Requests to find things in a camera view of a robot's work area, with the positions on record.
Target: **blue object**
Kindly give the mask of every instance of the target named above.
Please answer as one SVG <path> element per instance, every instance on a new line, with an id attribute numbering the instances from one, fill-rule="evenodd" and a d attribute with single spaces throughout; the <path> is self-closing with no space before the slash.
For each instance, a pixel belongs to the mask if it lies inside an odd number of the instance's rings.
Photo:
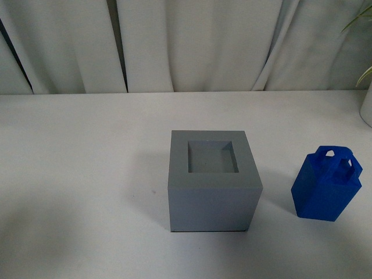
<path id="1" fill-rule="evenodd" d="M 342 146 L 320 146 L 308 154 L 291 189 L 297 216 L 336 221 L 362 187 L 362 167 Z"/>

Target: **white table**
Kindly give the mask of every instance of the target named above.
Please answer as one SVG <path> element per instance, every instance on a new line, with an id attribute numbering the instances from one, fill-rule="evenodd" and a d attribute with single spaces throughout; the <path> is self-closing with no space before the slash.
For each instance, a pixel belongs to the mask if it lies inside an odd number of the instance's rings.
<path id="1" fill-rule="evenodd" d="M 0 278 L 371 278 L 365 91 L 0 96 Z M 169 231 L 171 130 L 245 130 L 264 190 L 248 232 Z M 335 223 L 290 189 L 320 145 L 362 188 Z"/>

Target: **white curtain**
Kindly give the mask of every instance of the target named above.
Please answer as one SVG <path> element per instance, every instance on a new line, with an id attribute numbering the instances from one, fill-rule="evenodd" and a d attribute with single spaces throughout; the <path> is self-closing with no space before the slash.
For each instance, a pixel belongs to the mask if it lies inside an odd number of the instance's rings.
<path id="1" fill-rule="evenodd" d="M 0 94 L 126 92 L 125 76 L 128 92 L 352 89 L 372 65 L 372 23 L 341 30 L 368 3 L 0 0 L 32 86 L 1 37 Z"/>
<path id="2" fill-rule="evenodd" d="M 106 0 L 0 0 L 0 19 L 35 94 L 126 91 Z"/>

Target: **plant leaf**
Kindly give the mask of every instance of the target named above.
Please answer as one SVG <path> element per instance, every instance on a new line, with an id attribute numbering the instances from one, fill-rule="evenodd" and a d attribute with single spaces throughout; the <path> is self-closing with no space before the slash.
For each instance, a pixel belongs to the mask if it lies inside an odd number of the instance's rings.
<path id="1" fill-rule="evenodd" d="M 369 67 L 361 76 L 360 76 L 360 78 L 358 79 L 358 82 L 356 83 L 356 86 L 358 86 L 361 82 L 362 82 L 362 80 L 366 77 L 366 76 L 368 76 L 370 73 L 372 73 L 372 66 L 371 67 Z"/>
<path id="2" fill-rule="evenodd" d="M 370 9 L 372 9 L 372 5 L 368 6 L 367 8 L 365 8 L 359 15 L 357 15 L 351 22 L 348 23 L 348 25 L 345 26 L 344 29 L 342 29 L 341 32 L 344 32 L 347 28 L 349 28 L 349 26 L 351 24 L 353 24 L 355 21 L 357 21 L 360 17 L 363 17 L 363 16 L 366 16 L 364 15 L 366 12 L 368 12 Z"/>

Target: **gray box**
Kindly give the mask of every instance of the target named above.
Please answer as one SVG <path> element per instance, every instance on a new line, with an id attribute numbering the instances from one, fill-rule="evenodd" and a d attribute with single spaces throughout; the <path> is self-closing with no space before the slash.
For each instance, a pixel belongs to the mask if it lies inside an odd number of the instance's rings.
<path id="1" fill-rule="evenodd" d="M 245 231 L 262 189 L 244 131 L 172 131 L 171 231 Z"/>

